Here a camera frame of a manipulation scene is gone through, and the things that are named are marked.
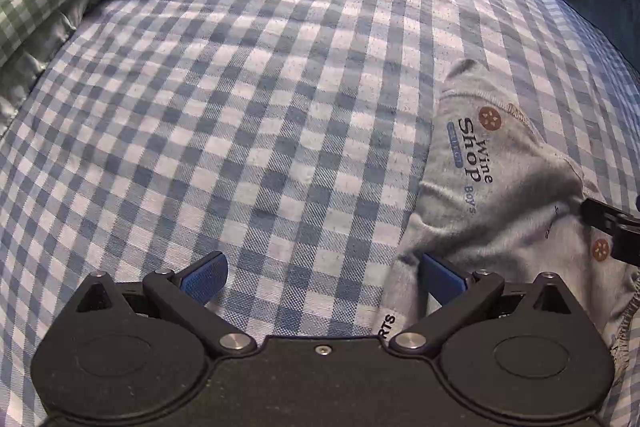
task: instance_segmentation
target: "black mechanical arm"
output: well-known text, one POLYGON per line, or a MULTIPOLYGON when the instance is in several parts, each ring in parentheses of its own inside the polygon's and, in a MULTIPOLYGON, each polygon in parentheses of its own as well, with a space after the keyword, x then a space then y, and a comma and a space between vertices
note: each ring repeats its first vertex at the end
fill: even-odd
MULTIPOLYGON (((639 264, 640 221, 593 200, 585 222, 639 264)), ((423 256, 443 307, 394 336, 268 337, 261 347, 206 309, 220 252, 175 274, 114 283, 94 272, 35 353, 31 376, 56 427, 596 427, 613 363, 554 273, 527 284, 423 256)))

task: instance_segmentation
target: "blue label print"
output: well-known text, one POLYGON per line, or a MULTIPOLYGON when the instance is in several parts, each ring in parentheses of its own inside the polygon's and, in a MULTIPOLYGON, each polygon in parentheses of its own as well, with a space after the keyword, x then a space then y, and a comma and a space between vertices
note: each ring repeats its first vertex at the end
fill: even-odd
POLYGON ((453 153, 453 163, 458 169, 462 169, 462 151, 460 150, 460 143, 458 142, 458 135, 453 122, 447 123, 447 132, 449 133, 449 143, 453 153))

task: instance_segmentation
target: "gray garment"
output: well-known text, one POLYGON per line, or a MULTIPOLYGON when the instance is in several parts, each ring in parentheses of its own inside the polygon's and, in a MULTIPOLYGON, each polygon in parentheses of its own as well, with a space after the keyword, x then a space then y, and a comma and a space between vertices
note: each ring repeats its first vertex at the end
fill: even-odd
MULTIPOLYGON (((613 348, 637 269, 610 258, 610 237, 580 222, 581 201, 601 198, 594 185, 543 142, 490 77, 464 60, 445 79, 420 193, 374 333, 389 340, 418 319, 418 256, 429 252, 509 282, 558 273, 613 348)), ((616 356, 620 370, 623 350, 616 356)))

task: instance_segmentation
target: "blue and white checkered fabric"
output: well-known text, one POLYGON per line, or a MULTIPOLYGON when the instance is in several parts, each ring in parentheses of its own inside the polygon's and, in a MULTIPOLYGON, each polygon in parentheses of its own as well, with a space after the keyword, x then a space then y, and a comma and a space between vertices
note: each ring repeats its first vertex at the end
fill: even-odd
MULTIPOLYGON (((30 360, 92 269, 219 249, 214 307, 257 338, 369 333, 463 57, 633 205, 638 76, 559 0, 105 0, 0 142, 0 423, 44 417, 30 360)), ((616 427, 638 419, 639 337, 616 427)))

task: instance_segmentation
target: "bed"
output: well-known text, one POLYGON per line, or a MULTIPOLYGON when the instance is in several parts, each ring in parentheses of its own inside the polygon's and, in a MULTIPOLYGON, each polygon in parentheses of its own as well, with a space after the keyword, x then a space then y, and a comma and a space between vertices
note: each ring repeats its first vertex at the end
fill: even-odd
MULTIPOLYGON (((635 211, 640 77, 561 0, 82 2, 30 79, 0 70, 2 425, 44 419, 31 357, 95 269, 222 250, 210 306, 251 335, 369 334, 458 58, 635 211)), ((616 427, 640 421, 640 315, 626 340, 616 427)))

